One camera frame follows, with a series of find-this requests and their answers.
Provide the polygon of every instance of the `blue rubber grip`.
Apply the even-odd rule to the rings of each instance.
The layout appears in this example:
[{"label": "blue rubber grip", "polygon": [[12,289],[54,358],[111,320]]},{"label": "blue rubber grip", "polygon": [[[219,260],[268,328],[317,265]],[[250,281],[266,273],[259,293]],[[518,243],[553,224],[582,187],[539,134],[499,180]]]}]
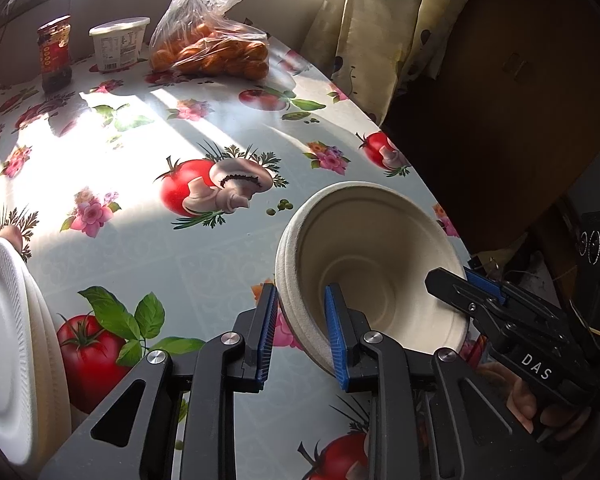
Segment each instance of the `blue rubber grip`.
[{"label": "blue rubber grip", "polygon": [[481,288],[487,294],[495,296],[501,305],[504,305],[507,299],[502,295],[497,283],[493,283],[489,278],[485,278],[469,269],[466,270],[466,280],[473,286]]},{"label": "blue rubber grip", "polygon": [[276,317],[278,316],[278,290],[274,287],[267,303],[262,332],[258,340],[258,369],[256,380],[264,384],[269,377],[269,365],[271,363],[271,351],[273,350],[273,335],[276,331]]},{"label": "blue rubber grip", "polygon": [[327,320],[329,345],[331,346],[333,369],[336,379],[340,383],[340,387],[344,391],[347,391],[349,387],[349,372],[347,371],[347,348],[344,344],[342,327],[336,311],[333,294],[328,286],[324,289],[324,317]]}]

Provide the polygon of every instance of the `metal screw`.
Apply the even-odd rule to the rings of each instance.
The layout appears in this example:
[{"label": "metal screw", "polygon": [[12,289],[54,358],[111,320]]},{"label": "metal screw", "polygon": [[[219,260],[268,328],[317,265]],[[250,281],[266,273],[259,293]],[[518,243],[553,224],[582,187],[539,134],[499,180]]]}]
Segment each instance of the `metal screw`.
[{"label": "metal screw", "polygon": [[167,354],[163,350],[153,350],[146,356],[146,360],[152,365],[160,364],[167,358]]},{"label": "metal screw", "polygon": [[445,363],[455,361],[456,357],[458,357],[458,354],[456,354],[451,348],[441,348],[438,350],[438,359],[444,361]]},{"label": "metal screw", "polygon": [[376,344],[382,341],[382,334],[375,330],[369,330],[365,335],[362,336],[367,343]]},{"label": "metal screw", "polygon": [[220,337],[223,345],[235,345],[240,342],[240,334],[236,332],[225,332]]}]

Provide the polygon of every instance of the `curtain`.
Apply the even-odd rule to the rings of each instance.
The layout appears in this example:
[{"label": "curtain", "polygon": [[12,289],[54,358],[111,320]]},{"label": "curtain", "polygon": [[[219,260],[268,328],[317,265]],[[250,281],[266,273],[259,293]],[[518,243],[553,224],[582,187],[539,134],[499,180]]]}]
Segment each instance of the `curtain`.
[{"label": "curtain", "polygon": [[381,124],[397,89],[440,69],[467,0],[324,0],[300,53]]}]

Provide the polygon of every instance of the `clear plastic bag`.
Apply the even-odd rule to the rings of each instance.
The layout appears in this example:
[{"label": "clear plastic bag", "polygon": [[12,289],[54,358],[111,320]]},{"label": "clear plastic bag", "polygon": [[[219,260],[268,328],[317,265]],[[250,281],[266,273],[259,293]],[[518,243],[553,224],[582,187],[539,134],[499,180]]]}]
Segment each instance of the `clear plastic bag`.
[{"label": "clear plastic bag", "polygon": [[264,78],[269,72],[267,35],[224,17],[240,1],[172,0],[151,37],[154,72]]}]

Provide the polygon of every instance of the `table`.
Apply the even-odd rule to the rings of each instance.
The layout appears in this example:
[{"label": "table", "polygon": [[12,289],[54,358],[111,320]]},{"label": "table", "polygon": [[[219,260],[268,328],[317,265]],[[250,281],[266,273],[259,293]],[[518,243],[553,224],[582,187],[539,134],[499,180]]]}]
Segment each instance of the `table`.
[{"label": "table", "polygon": [[[92,57],[73,65],[58,94],[45,97],[40,78],[0,86],[0,227],[23,232],[23,258],[56,328],[61,316],[93,311],[118,334],[107,334],[95,376],[65,364],[76,408],[90,411],[120,380],[127,368],[117,358],[133,365],[158,342],[189,351],[230,329],[274,279],[294,210],[329,184],[364,180],[403,193],[467,261],[404,155],[316,68],[270,43],[270,74],[257,84],[154,75],[145,60],[103,75]],[[219,184],[224,192],[212,192]],[[376,228],[381,219],[370,219],[370,235]],[[142,322],[125,320],[120,304]],[[355,464],[365,399],[339,391],[280,313],[274,344],[264,391],[235,398],[238,478],[299,480],[314,450],[322,465]]]}]

